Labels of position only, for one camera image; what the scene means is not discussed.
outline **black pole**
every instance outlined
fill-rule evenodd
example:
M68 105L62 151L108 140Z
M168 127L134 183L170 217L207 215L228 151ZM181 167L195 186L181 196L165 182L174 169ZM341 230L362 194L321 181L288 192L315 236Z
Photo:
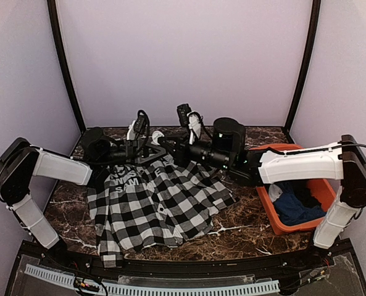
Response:
M67 95L69 96L70 105L72 105L78 128L80 129L81 133L84 133L86 131L86 126L83 115L81 114L80 106L78 105L76 93L74 91L72 77L70 77L69 66L67 65L64 44L62 42L62 35L60 33L57 6L55 0L47 0L47 3L52 35L54 36L55 48L57 50L60 70L62 71L62 76L64 77Z
M301 69L299 71L293 101L291 102L286 124L284 125L284 129L286 130L287 133L289 133L293 125L294 118L298 110L299 101L301 100L302 91L304 89L307 71L309 69L310 64L310 58L312 57L314 39L316 37L318 16L320 15L320 5L321 0L313 0L312 13L310 15L309 31L307 32L306 45L305 45L304 56L302 59Z

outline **orange plastic basket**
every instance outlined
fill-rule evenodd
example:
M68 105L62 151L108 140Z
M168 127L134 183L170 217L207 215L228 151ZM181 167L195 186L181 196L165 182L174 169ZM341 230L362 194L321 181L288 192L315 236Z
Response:
M296 150L302 149L302 146L296 144L271 144L271 145L264 145L256 148L256 149L266 149L271 147L275 150ZM310 189L312 196L314 196L322 205L322 209L324 212L328 211L331 207L332 203L334 202L336 195L332 187L330 186L329 182L326 179L312 179L307 182L307 187ZM270 225L273 228L273 231L276 235L282 235L288 232L295 232L295 231L308 231L315 229L323 220L323 218L319 218L316 220L312 220L306 223L294 225L294 226L287 226L284 225L275 210L275 207L270 200L268 192L265 187L257 187L257 192L261 199L262 205L265 208L265 211L268 215Z

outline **checkered fabric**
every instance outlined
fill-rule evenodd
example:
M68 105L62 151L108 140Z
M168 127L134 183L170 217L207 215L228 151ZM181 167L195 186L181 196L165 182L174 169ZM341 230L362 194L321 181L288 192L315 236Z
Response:
M104 267L119 267L123 252L152 245L178 247L212 227L212 216L235 199L211 170L176 166L169 155L148 166L115 166L101 189L88 189Z

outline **brown marble surface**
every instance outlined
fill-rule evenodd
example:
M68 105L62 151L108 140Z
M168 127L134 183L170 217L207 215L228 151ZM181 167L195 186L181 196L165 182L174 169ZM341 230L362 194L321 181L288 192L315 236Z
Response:
M181 128L151 128L151 132L154 130L160 130L166 134L184 132ZM127 129L105 128L104 131L108 136L117 139L122 138ZM247 147L286 142L286 137L280 128L246 128ZM82 149L78 146L73 156L80 157L82 154ZM276 236L256 189L237 186L222 172L219 176L223 184L239 197L239 202L213 218L212 232L185 242L175 249L153 246L140 253L126 253L125 257L164 261L230 260L306 248L310 232ZM69 250L96 254L95 230L89 218L85 187L60 181L44 214L66 241Z

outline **perforated metal rail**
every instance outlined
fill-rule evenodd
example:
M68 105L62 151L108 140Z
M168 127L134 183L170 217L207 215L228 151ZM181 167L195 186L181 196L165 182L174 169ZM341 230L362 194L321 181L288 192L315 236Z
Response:
M71 273L59 273L44 269L39 266L27 264L25 273L34 278L65 287L66 289L76 290L73 286L74 276ZM93 281L86 280L88 284L98 286ZM214 288L195 288L195 289L168 289L135 287L104 282L110 296L254 296L266 295L279 292L279 281L267 281L257 284L246 284L233 287L214 287ZM105 295L104 289L100 287L98 293L87 292L94 295Z

